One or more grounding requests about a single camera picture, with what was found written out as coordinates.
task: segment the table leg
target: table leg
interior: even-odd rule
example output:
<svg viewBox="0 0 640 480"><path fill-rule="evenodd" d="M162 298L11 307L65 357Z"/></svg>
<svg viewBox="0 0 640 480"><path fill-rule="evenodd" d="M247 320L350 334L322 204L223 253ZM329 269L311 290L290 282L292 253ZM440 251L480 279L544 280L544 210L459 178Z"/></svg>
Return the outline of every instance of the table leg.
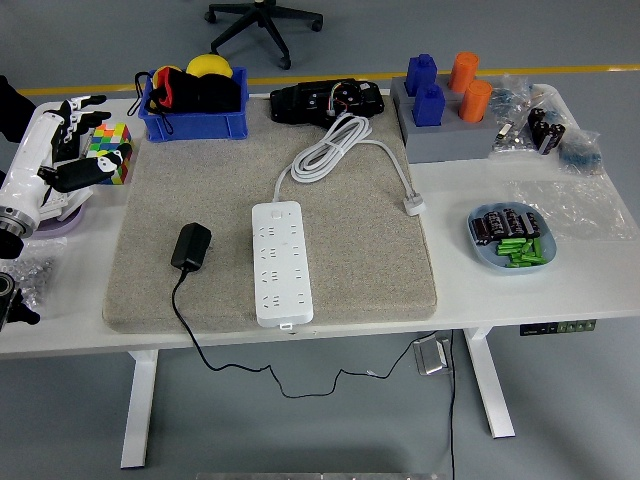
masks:
<svg viewBox="0 0 640 480"><path fill-rule="evenodd" d="M144 467L158 365L158 350L141 350L129 354L135 359L136 367L133 372L120 468Z"/></svg>
<svg viewBox="0 0 640 480"><path fill-rule="evenodd" d="M490 330L491 328L466 328L464 336L471 354L471 362L480 387L480 396L489 420L491 435L493 438L514 437L515 431L511 417L486 339Z"/></svg>

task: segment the colorful cube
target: colorful cube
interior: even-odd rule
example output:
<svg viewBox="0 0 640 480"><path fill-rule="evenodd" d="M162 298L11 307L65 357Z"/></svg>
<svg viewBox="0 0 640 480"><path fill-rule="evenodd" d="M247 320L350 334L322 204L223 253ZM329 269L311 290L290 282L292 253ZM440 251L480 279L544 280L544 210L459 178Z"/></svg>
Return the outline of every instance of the colorful cube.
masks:
<svg viewBox="0 0 640 480"><path fill-rule="evenodd" d="M124 123L103 123L96 127L93 132L91 143L89 144L89 150L87 151L87 157L91 158L102 156L117 149L123 143L129 143L133 147L131 133L129 132L127 125ZM105 185L122 185L127 178L127 173L129 173L130 160L131 153L123 158L122 165L113 172L111 178L103 181L102 183Z"/></svg>

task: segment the table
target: table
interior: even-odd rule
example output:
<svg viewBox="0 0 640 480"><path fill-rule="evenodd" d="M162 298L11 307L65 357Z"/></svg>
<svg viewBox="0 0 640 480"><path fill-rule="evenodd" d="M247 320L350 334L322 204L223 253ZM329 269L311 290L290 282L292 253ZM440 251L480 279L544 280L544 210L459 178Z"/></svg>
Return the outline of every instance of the table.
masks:
<svg viewBox="0 0 640 480"><path fill-rule="evenodd" d="M124 119L130 105L131 100L111 100L106 109L112 111L114 118ZM38 111L46 108L49 106L43 105ZM135 118L126 121L134 140L140 139L144 125ZM637 295L640 273L633 268L640 262L638 228L606 175L602 182L609 185L619 213L627 222L629 238L564 239L558 242L554 261L531 275L505 277L476 258L465 231L466 217L473 208L513 199L513 181L576 180L575 176L552 168L550 160L531 160L492 158L411 166L413 184L427 204L421 220L438 294L437 310L428 320L322 328L311 322L297 328L295 337L256 325L256 329L249 332L198 335L198 341L208 346L464 329L492 435L513 436L486 341L491 328L640 316ZM102 299L127 193L126 185L95 187L95 194L86 204L83 222L67 236L68 246L52 278L51 300L43 320L36 327L10 324L0 334L1 358L131 353L136 366L123 468L144 465L158 350L191 346L186 334L119 334L102 321Z"/></svg>

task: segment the floor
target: floor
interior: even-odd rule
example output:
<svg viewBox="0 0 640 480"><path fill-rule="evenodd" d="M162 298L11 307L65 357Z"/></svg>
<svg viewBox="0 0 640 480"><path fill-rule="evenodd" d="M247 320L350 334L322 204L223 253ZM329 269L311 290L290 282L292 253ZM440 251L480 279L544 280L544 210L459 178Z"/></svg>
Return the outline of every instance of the floor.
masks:
<svg viewBox="0 0 640 480"><path fill-rule="evenodd" d="M282 0L325 15L314 33L281 21L293 66L253 27L220 48L253 92L318 75L380 78L430 53L450 69L472 50L481 70L524 72L561 93L601 134L605 167L640 221L640 3L569 0ZM0 2L0 69L36 103L103 89L133 95L137 71L184 66L231 21L207 4L81 0ZM600 71L594 66L621 65ZM582 70L581 73L569 73ZM114 85L123 85L122 92ZM61 93L61 88L70 93ZM15 145L0 141L6 168ZM515 438L493 440L464 340L454 334L458 479L635 479L640 471L637 318L589 333L489 335ZM208 348L210 361L274 363L285 389L321 392L340 368L385 373L418 336L385 335ZM133 360L128 354L0 362L0 464L11 479L195 479L198 472L413 472L452 478L446 376L420 377L411 354L388 380L341 378L326 398L287 400L268 375L214 374L195 350L161 352L147 466L119 469Z"/></svg>

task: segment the orange cylinder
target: orange cylinder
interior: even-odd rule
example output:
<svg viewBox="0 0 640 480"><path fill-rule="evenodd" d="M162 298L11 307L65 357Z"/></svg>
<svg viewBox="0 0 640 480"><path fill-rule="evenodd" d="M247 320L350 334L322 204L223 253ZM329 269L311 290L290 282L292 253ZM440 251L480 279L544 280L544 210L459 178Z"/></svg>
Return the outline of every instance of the orange cylinder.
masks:
<svg viewBox="0 0 640 480"><path fill-rule="evenodd" d="M477 123L484 117L493 87L484 80L474 80L467 87L458 115L465 122Z"/></svg>
<svg viewBox="0 0 640 480"><path fill-rule="evenodd" d="M460 52L453 63L449 88L456 93L464 93L476 76L480 59L475 53Z"/></svg>

